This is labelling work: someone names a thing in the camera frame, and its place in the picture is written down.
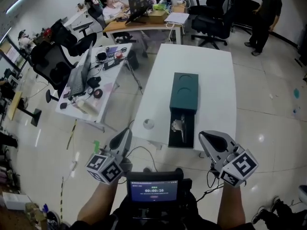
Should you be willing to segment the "black chest-mounted screen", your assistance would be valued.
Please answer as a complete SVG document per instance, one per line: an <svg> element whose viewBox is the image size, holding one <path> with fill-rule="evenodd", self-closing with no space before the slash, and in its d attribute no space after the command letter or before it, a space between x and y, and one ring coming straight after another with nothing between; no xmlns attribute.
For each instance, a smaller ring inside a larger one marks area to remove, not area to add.
<svg viewBox="0 0 307 230"><path fill-rule="evenodd" d="M140 208L182 205L192 188L183 171L127 173L128 201Z"/></svg>

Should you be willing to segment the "grey laptop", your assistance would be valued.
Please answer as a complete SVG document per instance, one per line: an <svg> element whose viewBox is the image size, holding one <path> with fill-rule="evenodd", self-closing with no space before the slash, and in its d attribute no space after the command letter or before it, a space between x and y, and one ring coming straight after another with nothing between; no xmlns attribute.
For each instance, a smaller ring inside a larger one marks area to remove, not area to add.
<svg viewBox="0 0 307 230"><path fill-rule="evenodd" d="M85 61L78 67L74 68L70 73L67 82L67 87L70 88L69 98L80 95L85 90L88 72L91 67L92 48L93 42L91 42L87 54L85 55Z"/></svg>

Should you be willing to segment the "white cluttered desk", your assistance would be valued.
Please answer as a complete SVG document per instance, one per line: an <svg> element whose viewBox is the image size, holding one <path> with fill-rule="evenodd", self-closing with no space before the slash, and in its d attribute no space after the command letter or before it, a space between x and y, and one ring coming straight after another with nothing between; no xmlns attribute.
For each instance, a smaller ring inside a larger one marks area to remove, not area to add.
<svg viewBox="0 0 307 230"><path fill-rule="evenodd" d="M79 121L88 123L91 126L94 126L102 131L105 128L116 131L116 129L105 123L105 116L107 113L108 103L110 101L111 94L115 91L116 88L119 87L117 79L120 75L122 68L124 67L124 64L128 62L126 58L131 50L132 44L128 43L115 46L118 47L118 52L120 52L122 48L127 49L127 51L123 53L123 60L120 62L120 64L106 71L103 71L103 67L100 66L96 69L90 70L89 72L89 77L101 77L99 89L103 91L103 96L100 99L95 99L92 95L89 95L88 93L82 96L78 96L79 100L86 100L91 105L93 105L99 112L98 116L84 114L80 109L78 109L77 106L72 106L71 102L67 98L64 98L64 94L66 94L69 90L68 87L64 89L63 94L59 99L59 102L56 107L57 113L73 117ZM68 104L66 109L60 110L61 103Z"/></svg>

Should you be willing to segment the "small wooden standing table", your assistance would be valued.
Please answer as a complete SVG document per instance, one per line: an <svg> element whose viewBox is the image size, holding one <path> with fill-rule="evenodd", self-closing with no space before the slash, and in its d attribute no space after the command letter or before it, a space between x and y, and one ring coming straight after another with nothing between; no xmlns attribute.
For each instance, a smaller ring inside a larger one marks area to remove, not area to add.
<svg viewBox="0 0 307 230"><path fill-rule="evenodd" d="M21 101L21 96L22 96L22 92L16 92L14 95L14 98L11 102L11 104L9 105L8 111L7 111L7 116L8 118L12 121L16 110L19 109L20 111L22 111L23 113L29 115L32 120L31 120L31 124L35 127L37 127L40 116L42 111L40 109L35 109L33 113L29 112L28 110L26 110L24 107L21 107L19 105L19 102Z"/></svg>

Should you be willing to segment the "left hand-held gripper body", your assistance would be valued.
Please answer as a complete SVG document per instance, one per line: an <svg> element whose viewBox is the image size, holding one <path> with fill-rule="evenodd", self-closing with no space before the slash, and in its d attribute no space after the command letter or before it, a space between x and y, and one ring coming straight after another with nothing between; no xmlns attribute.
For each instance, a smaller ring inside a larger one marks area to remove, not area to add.
<svg viewBox="0 0 307 230"><path fill-rule="evenodd" d="M96 180L104 184L114 181L132 170L132 163L127 158L132 141L132 131L125 128L111 136L106 144L94 153L85 168Z"/></svg>

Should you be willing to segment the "flat black device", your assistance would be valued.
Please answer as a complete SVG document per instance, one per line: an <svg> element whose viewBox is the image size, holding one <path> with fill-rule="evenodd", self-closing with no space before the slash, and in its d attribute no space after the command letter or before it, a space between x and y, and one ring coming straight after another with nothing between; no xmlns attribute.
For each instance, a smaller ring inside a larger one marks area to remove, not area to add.
<svg viewBox="0 0 307 230"><path fill-rule="evenodd" d="M111 59L108 62L105 62L104 65L103 65L103 71L109 70L109 69L119 65L122 60L123 60L122 58L114 58L114 59Z"/></svg>

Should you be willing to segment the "person's right forearm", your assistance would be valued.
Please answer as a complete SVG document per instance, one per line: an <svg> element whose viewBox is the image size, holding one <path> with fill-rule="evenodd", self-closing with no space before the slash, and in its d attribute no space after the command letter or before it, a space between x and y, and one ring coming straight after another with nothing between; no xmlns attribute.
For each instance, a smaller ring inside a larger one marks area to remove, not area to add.
<svg viewBox="0 0 307 230"><path fill-rule="evenodd" d="M233 187L227 183L223 186L217 224L222 230L229 230L246 223L242 205L240 187Z"/></svg>

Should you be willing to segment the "white cardboard box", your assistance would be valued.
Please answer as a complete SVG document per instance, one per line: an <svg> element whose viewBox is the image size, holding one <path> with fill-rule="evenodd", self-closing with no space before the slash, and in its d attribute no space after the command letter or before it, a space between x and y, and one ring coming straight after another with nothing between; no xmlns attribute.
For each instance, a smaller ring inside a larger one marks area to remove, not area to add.
<svg viewBox="0 0 307 230"><path fill-rule="evenodd" d="M4 204L9 210L25 211L25 205L31 203L30 198L27 195L2 193Z"/></svg>

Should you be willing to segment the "white background desk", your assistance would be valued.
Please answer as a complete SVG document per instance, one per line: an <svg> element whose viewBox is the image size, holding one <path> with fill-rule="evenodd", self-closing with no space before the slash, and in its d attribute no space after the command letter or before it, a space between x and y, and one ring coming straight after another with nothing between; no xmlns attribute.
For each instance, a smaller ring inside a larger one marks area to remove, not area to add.
<svg viewBox="0 0 307 230"><path fill-rule="evenodd" d="M92 19L89 17L87 12L87 8L83 8L74 14L71 18L64 23L64 27L69 30L73 30L74 28L84 25L86 23L92 22Z"/></svg>

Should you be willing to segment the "purple notebook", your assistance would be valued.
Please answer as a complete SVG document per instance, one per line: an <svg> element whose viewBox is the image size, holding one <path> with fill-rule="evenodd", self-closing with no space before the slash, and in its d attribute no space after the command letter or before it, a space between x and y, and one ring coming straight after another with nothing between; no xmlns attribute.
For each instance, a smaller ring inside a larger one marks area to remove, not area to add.
<svg viewBox="0 0 307 230"><path fill-rule="evenodd" d="M108 58L112 58L114 54L117 52L117 46L114 47L106 47L106 55Z"/></svg>

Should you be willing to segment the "person's black clothing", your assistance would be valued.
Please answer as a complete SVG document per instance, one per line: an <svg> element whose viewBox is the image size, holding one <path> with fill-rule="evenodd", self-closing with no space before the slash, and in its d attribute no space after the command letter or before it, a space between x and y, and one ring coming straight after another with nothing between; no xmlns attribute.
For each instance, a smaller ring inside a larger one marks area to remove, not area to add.
<svg viewBox="0 0 307 230"><path fill-rule="evenodd" d="M196 199L188 194L191 211L183 218L174 220L134 219L128 215L128 199L125 198L110 216L92 225L78 220L69 230L222 230L221 226L203 219L198 214Z"/></svg>

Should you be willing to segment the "black mesh office chair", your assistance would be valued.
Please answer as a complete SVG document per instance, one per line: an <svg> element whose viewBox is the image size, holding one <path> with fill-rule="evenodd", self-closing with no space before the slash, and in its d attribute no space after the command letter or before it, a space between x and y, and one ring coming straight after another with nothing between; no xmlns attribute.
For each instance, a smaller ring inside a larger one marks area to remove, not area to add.
<svg viewBox="0 0 307 230"><path fill-rule="evenodd" d="M46 41L35 46L30 54L35 73L43 77L57 91L58 97L46 92L46 101L58 101L69 80L71 71L77 66L77 62L71 64L65 56L60 45L50 44Z"/></svg>
<svg viewBox="0 0 307 230"><path fill-rule="evenodd" d="M70 56L76 57L81 56L86 50L89 49L90 45L95 45L97 40L97 33L91 33L81 39L71 33L60 20L56 21L51 26L51 40L58 45L65 47Z"/></svg>

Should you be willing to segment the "dark green drawer box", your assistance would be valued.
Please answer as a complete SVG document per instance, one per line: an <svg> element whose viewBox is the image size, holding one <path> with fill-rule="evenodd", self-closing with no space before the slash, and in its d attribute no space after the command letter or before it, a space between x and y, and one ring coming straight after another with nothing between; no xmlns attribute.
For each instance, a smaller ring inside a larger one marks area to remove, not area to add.
<svg viewBox="0 0 307 230"><path fill-rule="evenodd" d="M170 98L170 128L168 146L171 148L194 148L195 115L198 109L199 76L191 73L174 73ZM175 119L185 115L186 142L182 142L179 131L174 132L171 124Z"/></svg>

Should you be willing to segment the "white closed laptop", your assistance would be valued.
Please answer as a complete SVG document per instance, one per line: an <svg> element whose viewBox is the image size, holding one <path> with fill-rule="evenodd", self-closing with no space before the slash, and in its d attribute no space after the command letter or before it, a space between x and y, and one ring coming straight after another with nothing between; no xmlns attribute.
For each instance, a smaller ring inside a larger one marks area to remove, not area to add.
<svg viewBox="0 0 307 230"><path fill-rule="evenodd" d="M172 24L185 24L188 17L188 13L172 12L166 17L165 22Z"/></svg>

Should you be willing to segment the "cream thermos bottle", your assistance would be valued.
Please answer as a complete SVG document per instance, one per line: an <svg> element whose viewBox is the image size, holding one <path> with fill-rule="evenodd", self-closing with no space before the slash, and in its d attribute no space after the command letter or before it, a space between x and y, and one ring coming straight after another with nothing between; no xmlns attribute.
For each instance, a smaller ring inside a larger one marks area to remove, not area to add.
<svg viewBox="0 0 307 230"><path fill-rule="evenodd" d="M80 109L84 114L92 116L98 116L99 114L98 110L86 100L78 100L76 104L78 109Z"/></svg>

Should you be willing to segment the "black high-back office chair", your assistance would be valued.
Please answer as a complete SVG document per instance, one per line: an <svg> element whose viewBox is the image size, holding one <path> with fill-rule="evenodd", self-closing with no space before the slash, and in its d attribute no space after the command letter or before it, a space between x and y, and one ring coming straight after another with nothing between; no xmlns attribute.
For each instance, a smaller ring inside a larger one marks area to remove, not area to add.
<svg viewBox="0 0 307 230"><path fill-rule="evenodd" d="M224 20L223 5L226 0L206 0L205 5L200 5L200 0L194 1L196 5L190 7L189 14L195 16L191 28L197 34L192 34L191 40L202 39L199 47L209 43L218 50L217 42L227 46L231 23L229 19Z"/></svg>

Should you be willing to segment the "black pouch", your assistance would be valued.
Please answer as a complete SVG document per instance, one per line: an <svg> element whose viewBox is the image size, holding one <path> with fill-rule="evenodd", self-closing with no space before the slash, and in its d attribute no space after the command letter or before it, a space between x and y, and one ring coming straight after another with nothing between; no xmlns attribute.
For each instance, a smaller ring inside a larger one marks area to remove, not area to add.
<svg viewBox="0 0 307 230"><path fill-rule="evenodd" d="M101 77L91 77L88 81L87 81L87 84L95 89L95 88L98 88L100 86L100 81L101 81Z"/></svg>

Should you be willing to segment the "person's left forearm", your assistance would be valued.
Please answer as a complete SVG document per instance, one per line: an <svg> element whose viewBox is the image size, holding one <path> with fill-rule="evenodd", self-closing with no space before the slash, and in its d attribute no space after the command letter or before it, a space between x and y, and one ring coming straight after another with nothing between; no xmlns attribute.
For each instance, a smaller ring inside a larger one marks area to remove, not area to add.
<svg viewBox="0 0 307 230"><path fill-rule="evenodd" d="M77 220L93 225L110 215L118 187L118 180L107 185L99 183L94 193L81 208Z"/></svg>

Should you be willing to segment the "brown cardboard box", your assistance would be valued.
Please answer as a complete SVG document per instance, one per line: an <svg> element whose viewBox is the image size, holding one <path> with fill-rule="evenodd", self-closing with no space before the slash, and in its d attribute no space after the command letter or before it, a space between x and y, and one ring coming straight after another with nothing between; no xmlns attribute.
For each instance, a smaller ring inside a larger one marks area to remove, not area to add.
<svg viewBox="0 0 307 230"><path fill-rule="evenodd" d="M149 22L151 24L164 24L167 17L168 13L166 11L153 10L148 14Z"/></svg>

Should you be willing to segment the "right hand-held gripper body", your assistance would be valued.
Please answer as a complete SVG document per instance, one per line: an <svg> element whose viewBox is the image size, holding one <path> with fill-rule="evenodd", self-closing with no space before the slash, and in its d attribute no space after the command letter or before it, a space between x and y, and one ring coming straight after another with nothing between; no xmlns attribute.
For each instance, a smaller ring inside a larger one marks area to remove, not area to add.
<svg viewBox="0 0 307 230"><path fill-rule="evenodd" d="M219 131L202 131L199 141L208 158L210 172L218 179L237 188L255 172L259 164L247 149L236 143L228 134Z"/></svg>

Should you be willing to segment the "white work table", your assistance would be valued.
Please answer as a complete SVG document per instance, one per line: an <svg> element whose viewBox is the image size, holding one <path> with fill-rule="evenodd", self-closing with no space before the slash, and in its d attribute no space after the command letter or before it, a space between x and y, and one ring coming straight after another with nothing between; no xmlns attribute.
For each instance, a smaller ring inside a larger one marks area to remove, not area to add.
<svg viewBox="0 0 307 230"><path fill-rule="evenodd" d="M220 131L235 138L236 85L231 53L174 44L160 46L132 125L133 136L157 147L168 144L169 105L176 72L199 76L194 150L204 152L198 139L201 131ZM154 121L153 129L144 128L145 119Z"/></svg>

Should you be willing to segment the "wooden desk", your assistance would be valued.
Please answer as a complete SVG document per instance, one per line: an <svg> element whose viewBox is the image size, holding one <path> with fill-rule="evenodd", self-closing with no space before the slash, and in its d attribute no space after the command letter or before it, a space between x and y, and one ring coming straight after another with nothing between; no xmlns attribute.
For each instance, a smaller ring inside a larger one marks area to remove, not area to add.
<svg viewBox="0 0 307 230"><path fill-rule="evenodd" d="M171 13L172 12L187 13L186 8L180 5L173 6ZM185 34L185 24L172 24L166 22L164 24L151 24L148 16L143 16L128 24L125 24L125 22L112 21L106 26L103 32L115 43L116 40L113 37L113 33L145 30L169 30L169 39L174 31L176 35L176 44L181 45L182 36Z"/></svg>

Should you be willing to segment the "yellow-black floor tape strip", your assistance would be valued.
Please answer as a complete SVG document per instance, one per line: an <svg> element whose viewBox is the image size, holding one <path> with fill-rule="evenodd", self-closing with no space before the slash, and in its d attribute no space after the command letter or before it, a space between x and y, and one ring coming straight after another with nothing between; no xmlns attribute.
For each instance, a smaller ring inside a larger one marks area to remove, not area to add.
<svg viewBox="0 0 307 230"><path fill-rule="evenodd" d="M75 128L76 128L76 125L77 125L77 119L75 119L74 124L73 124L73 126L72 126L72 130L71 130L71 134L70 134L70 136L69 136L69 140L68 140L68 143L67 143L67 146L66 146L66 150L69 149L70 142L71 142L71 140L72 140L72 138L73 138L74 131L75 131Z"/></svg>
<svg viewBox="0 0 307 230"><path fill-rule="evenodd" d="M64 177L61 179L61 192L60 192L60 224L63 222L63 186L64 186Z"/></svg>

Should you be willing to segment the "black metal cart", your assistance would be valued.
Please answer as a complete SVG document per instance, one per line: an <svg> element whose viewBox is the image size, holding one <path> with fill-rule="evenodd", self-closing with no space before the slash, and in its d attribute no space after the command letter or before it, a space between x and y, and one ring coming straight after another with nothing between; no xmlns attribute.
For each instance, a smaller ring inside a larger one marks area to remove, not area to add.
<svg viewBox="0 0 307 230"><path fill-rule="evenodd" d="M260 4L253 0L228 0L227 9L230 9L232 5L237 6L237 12L232 24L232 30L235 27L238 27L249 35L252 35L252 26L255 17L255 13L253 11L256 10Z"/></svg>

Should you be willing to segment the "sticker-covered laptop on stand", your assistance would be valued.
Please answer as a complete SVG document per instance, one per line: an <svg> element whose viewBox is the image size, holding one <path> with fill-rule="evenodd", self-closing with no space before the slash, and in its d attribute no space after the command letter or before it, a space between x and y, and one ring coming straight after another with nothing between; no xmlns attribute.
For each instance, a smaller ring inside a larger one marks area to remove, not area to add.
<svg viewBox="0 0 307 230"><path fill-rule="evenodd" d="M125 24L135 21L139 17L147 15L147 11L153 7L153 0L128 0L130 16Z"/></svg>

